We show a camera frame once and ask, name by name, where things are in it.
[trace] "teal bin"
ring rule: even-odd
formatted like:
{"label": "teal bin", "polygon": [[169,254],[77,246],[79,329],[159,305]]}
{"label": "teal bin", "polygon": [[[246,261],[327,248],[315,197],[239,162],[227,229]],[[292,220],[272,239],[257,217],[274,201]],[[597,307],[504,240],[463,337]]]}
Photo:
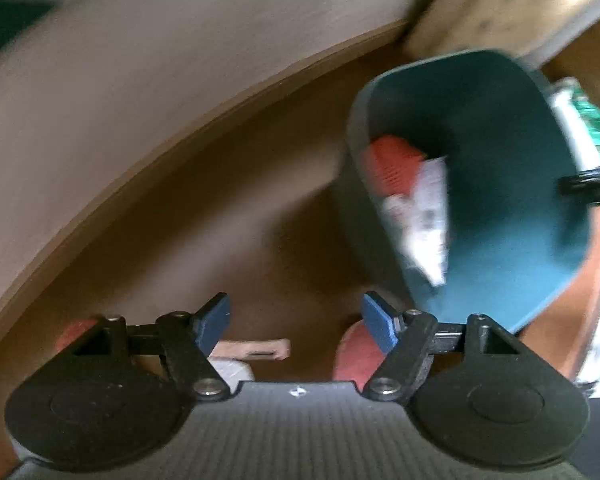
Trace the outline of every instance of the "teal bin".
{"label": "teal bin", "polygon": [[[569,284],[589,215],[581,198],[557,192],[558,178],[577,170],[548,89],[541,75],[481,50],[395,68],[360,91],[335,192],[350,245],[381,288],[441,322],[483,313],[516,332]],[[429,285],[400,254],[372,192],[363,152],[383,134],[446,156],[445,285]]]}

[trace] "red object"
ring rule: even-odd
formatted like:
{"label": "red object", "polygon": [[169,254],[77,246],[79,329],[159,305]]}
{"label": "red object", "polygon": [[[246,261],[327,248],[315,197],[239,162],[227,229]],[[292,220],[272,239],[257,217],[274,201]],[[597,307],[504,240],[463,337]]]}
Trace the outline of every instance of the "red object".
{"label": "red object", "polygon": [[364,322],[349,327],[336,351],[334,381],[354,381],[359,391],[384,360],[384,354]]}
{"label": "red object", "polygon": [[410,195],[423,160],[420,150],[391,135],[378,137],[365,152],[366,170],[382,196]]}
{"label": "red object", "polygon": [[64,332],[62,332],[60,337],[56,340],[56,352],[61,352],[62,350],[67,348],[71,343],[78,339],[82,334],[87,332],[87,330],[90,329],[97,322],[97,318],[90,317],[71,323],[67,328],[64,329]]}

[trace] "gray panel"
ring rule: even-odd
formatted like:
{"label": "gray panel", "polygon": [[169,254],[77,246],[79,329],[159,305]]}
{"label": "gray panel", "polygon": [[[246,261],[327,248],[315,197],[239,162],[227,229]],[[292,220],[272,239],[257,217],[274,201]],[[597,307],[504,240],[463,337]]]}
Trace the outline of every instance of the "gray panel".
{"label": "gray panel", "polygon": [[584,477],[567,463],[515,474],[458,462],[424,440],[399,405],[367,400],[352,383],[244,383],[236,397],[196,407],[170,443],[134,464],[106,472],[69,474],[26,463],[10,476],[10,480],[67,478],[582,480]]}

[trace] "trash bin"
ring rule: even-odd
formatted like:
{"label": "trash bin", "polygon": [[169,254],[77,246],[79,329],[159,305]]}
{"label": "trash bin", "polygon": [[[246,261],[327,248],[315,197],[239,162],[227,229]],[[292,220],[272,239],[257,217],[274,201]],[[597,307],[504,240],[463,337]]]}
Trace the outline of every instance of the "trash bin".
{"label": "trash bin", "polygon": [[[577,170],[549,88],[479,50],[395,68],[360,91],[335,193],[349,243],[381,288],[441,322],[481,312],[515,332],[566,287],[586,254],[589,216],[583,199],[557,193],[557,179]],[[398,251],[399,232],[381,213],[363,152],[383,134],[446,156],[445,285],[431,286]]]}

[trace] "beige wall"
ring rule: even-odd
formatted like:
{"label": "beige wall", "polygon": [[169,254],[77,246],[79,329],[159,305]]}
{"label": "beige wall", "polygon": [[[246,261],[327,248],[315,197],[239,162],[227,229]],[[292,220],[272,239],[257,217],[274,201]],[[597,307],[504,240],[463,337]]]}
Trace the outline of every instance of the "beige wall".
{"label": "beige wall", "polygon": [[48,15],[0,56],[0,337],[132,176],[412,2],[75,0]]}

